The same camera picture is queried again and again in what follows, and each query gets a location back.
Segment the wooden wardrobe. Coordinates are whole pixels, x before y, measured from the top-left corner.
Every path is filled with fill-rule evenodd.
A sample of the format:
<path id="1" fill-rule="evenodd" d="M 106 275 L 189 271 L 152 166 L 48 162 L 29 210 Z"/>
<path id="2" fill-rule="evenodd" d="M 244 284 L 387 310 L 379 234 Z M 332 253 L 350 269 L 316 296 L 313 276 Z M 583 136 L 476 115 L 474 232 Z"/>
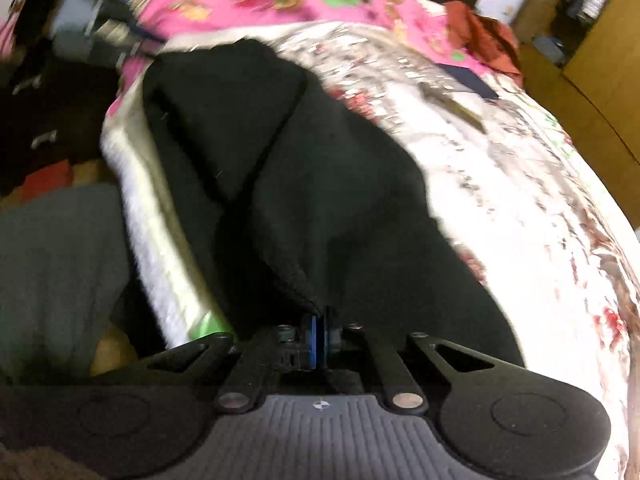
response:
<path id="1" fill-rule="evenodd" d="M 533 46 L 553 25 L 560 0 L 527 0 L 514 30 L 525 89 L 556 118 L 605 184 L 631 226 L 639 226 L 639 0 L 610 0 L 563 67 Z"/>

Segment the grey green garment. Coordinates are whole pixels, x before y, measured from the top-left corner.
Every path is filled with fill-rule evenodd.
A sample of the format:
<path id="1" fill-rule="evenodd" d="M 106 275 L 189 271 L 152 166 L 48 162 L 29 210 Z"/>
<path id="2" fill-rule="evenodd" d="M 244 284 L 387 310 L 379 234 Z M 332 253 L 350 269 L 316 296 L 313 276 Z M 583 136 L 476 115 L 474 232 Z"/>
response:
<path id="1" fill-rule="evenodd" d="M 130 281 L 119 189 L 61 188 L 1 215 L 1 370 L 43 384 L 89 373 Z"/>

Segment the dark blue flat case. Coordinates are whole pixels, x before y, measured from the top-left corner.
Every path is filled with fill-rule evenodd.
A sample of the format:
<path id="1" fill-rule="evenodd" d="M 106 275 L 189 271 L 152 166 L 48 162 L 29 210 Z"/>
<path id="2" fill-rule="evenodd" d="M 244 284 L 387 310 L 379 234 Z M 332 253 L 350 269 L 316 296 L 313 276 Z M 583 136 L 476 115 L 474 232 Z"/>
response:
<path id="1" fill-rule="evenodd" d="M 492 90 L 483 79 L 480 79 L 477 74 L 474 74 L 472 70 L 465 67 L 438 64 L 446 74 L 454 78 L 460 84 L 463 84 L 466 88 L 477 93 L 485 100 L 498 99 L 498 93 Z"/>

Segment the rust red garment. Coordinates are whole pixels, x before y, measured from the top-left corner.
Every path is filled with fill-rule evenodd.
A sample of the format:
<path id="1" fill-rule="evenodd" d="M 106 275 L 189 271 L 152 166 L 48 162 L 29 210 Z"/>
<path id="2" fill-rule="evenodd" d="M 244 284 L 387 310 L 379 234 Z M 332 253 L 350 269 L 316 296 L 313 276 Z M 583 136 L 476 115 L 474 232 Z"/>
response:
<path id="1" fill-rule="evenodd" d="M 511 27 L 494 18 L 478 15 L 459 0 L 448 1 L 444 7 L 450 44 L 468 50 L 481 63 L 523 87 L 520 44 Z"/>

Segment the floral satin bedspread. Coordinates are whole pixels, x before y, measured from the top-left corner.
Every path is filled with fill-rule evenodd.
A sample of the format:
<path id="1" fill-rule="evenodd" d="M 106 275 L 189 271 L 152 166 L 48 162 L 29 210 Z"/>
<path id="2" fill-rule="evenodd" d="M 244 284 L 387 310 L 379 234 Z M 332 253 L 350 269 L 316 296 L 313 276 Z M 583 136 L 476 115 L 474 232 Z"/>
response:
<path id="1" fill-rule="evenodd" d="M 612 420 L 601 479 L 639 474 L 639 244 L 620 208 L 525 92 L 488 78 L 498 99 L 454 82 L 371 25 L 253 26 L 172 38 L 171 52 L 255 39 L 314 72 L 337 99 L 405 148 L 431 215 L 485 284 L 535 372 L 584 388 Z M 475 129 L 419 84 L 480 116 Z"/>

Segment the pink floral blanket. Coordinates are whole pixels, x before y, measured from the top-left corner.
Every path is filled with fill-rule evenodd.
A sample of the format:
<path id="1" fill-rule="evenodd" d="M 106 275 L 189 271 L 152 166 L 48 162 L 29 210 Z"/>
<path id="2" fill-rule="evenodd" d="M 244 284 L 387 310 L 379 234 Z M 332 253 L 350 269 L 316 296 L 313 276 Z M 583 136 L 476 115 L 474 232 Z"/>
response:
<path id="1" fill-rule="evenodd" d="M 448 39 L 447 15 L 431 0 L 126 0 L 138 22 L 172 38 L 181 34 L 284 24 L 341 22 L 376 26 L 437 64 L 489 70 Z"/>

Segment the black pants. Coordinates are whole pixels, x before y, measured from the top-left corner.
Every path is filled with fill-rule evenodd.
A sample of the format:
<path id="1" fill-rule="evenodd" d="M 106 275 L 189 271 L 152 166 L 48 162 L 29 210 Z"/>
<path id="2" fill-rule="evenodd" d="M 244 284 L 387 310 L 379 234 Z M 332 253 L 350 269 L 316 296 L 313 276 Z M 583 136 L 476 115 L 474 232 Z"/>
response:
<path id="1" fill-rule="evenodd" d="M 141 94 L 180 226 L 236 336 L 326 315 L 521 364 L 428 211 L 418 165 L 315 74 L 241 40 L 159 55 Z"/>

